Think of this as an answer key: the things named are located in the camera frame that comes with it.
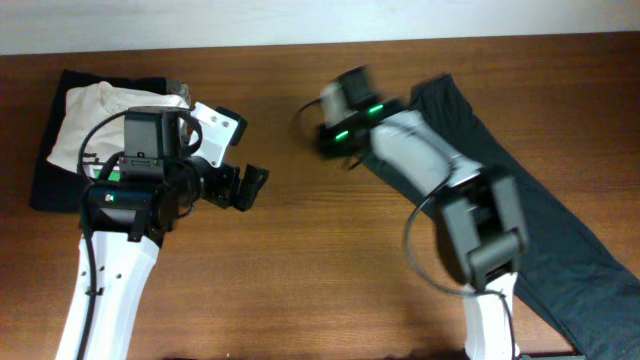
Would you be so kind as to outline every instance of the black cloth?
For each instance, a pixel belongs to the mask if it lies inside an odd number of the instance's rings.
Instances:
[[[515,294],[588,359],[640,359],[640,281],[493,138],[451,76],[415,87],[409,108],[465,156],[514,175],[531,242]],[[391,165],[373,156],[365,165],[422,200]]]
[[[75,71],[64,70],[53,99],[49,123],[40,143],[36,159],[31,199],[29,205],[35,210],[52,212],[78,212],[80,195],[87,185],[85,179],[47,161],[65,116],[67,91],[76,87],[89,86],[107,81],[114,87],[145,90],[160,95],[167,94],[167,79],[161,77],[130,80],[124,78],[100,77]]]

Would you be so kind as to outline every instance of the folded cloth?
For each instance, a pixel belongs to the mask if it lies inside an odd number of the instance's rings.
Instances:
[[[588,359],[640,359],[640,281],[493,138],[451,76],[415,87],[409,108],[465,156],[514,175],[531,242],[515,294]],[[391,165],[373,156],[365,165],[421,202]]]
[[[51,154],[56,143],[65,117],[67,92],[73,88],[85,87],[101,81],[106,81],[119,88],[149,91],[160,95],[180,94],[180,92],[184,93],[186,89],[179,82],[169,81],[162,77],[130,80],[64,70],[58,83],[49,114],[49,122],[40,142],[36,159],[29,200],[29,205],[33,209],[64,213],[78,212],[80,195],[87,185],[85,180],[75,171],[70,172],[49,163],[47,157]]]
[[[188,107],[178,95],[115,88],[106,81],[73,88],[67,92],[66,115],[47,161],[76,172],[80,144],[89,131],[109,116],[133,106]],[[121,116],[93,135],[85,149],[85,158],[92,158],[96,163],[105,162],[109,156],[123,150],[124,116]]]

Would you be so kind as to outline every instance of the white cloth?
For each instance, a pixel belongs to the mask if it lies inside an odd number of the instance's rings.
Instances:
[[[76,172],[78,151],[85,136],[102,120],[133,106],[177,106],[188,108],[178,95],[158,95],[148,91],[115,88],[106,81],[67,91],[66,115],[58,139],[47,158],[50,163]],[[85,153],[96,153],[105,162],[124,150],[124,117],[113,120],[96,132]]]

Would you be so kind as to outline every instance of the wood grain surface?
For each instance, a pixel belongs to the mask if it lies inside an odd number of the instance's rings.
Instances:
[[[244,115],[227,161],[271,170],[246,213],[200,202],[169,234],[145,287],[130,359],[384,358],[460,349],[458,299],[402,255],[411,204],[364,168],[322,161],[291,116],[337,75],[370,64],[377,87],[450,72],[496,138],[640,274],[640,34],[106,52],[0,58],[0,358],[52,359],[78,262],[78,216],[28,205],[60,72],[166,76]],[[321,121],[310,110],[304,130]],[[416,237],[448,281],[433,226]],[[525,352],[571,347],[520,301]]]

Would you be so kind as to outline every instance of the cable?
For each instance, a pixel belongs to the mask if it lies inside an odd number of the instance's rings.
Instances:
[[[344,162],[342,163],[342,168],[346,171],[351,171],[355,168],[357,168],[358,166],[360,166],[364,160],[369,156],[370,153],[364,153],[362,156],[350,156],[344,159]],[[354,163],[351,162],[351,159],[355,158],[356,161]]]
[[[104,163],[102,169],[100,169],[100,175],[98,175],[98,180],[109,180],[109,176],[111,172],[113,172],[113,168],[116,166],[120,157],[124,156],[124,151],[118,151],[117,153],[111,155],[111,157]]]
[[[83,163],[82,159],[84,157],[84,150],[87,148],[87,144],[89,143],[89,140],[103,126],[105,126],[108,123],[112,122],[113,120],[119,118],[120,116],[124,116],[127,112],[128,112],[128,110],[121,111],[121,112],[119,112],[117,114],[113,114],[113,115],[109,116],[108,118],[102,120],[100,123],[98,123],[98,125],[96,125],[93,129],[91,129],[91,131],[89,131],[87,136],[82,141],[82,145],[80,145],[80,150],[78,151],[78,167],[77,167],[76,170],[77,170],[78,174],[80,174],[80,176],[82,176],[83,178],[87,179],[90,184],[93,184],[93,179],[91,179],[91,177],[89,177],[89,175],[87,175],[87,173],[84,171],[84,166],[82,164]]]
[[[513,331],[513,316],[511,310],[509,310],[509,304],[507,303],[507,297],[501,294],[500,300],[502,300],[502,307],[507,313],[507,320],[509,321],[509,332],[511,333],[511,359],[516,359],[516,333]]]
[[[302,107],[300,109],[298,109],[298,111],[296,111],[296,114],[294,115],[294,117],[299,116],[300,114],[302,114],[303,111],[307,110],[309,107],[311,107],[313,105],[320,104],[321,102],[322,102],[322,99],[320,99],[320,98],[315,98],[315,99],[311,100],[310,102],[302,105]]]
[[[83,203],[89,194],[90,186],[87,186],[82,194]],[[87,349],[87,343],[89,342],[89,334],[91,333],[91,323],[93,322],[93,313],[96,306],[96,296],[98,295],[98,280],[96,275],[96,258],[93,251],[93,231],[89,225],[89,210],[83,209],[81,213],[82,233],[84,235],[84,243],[87,247],[87,259],[89,260],[89,290],[87,295],[89,296],[89,305],[87,306],[87,314],[84,320],[84,328],[82,329],[82,336],[80,338],[80,346],[78,347],[77,360],[82,360],[85,356]]]
[[[183,219],[183,218],[186,218],[187,216],[191,215],[191,213],[193,212],[195,207],[196,207],[195,203],[191,203],[191,206],[189,206],[189,210],[185,211],[183,214],[179,214],[178,215],[178,219]]]
[[[178,117],[181,118],[184,122],[186,122],[187,125],[191,126],[191,128],[193,128],[193,131],[195,131],[196,134],[198,134],[198,140],[196,140],[195,143],[185,148],[182,148],[182,151],[184,152],[182,156],[186,158],[187,156],[191,156],[196,151],[198,151],[198,149],[200,148],[200,145],[202,144],[202,139],[204,135],[202,134],[202,126],[200,125],[200,121],[197,118],[193,117],[193,115],[191,115],[188,109],[178,112]]]

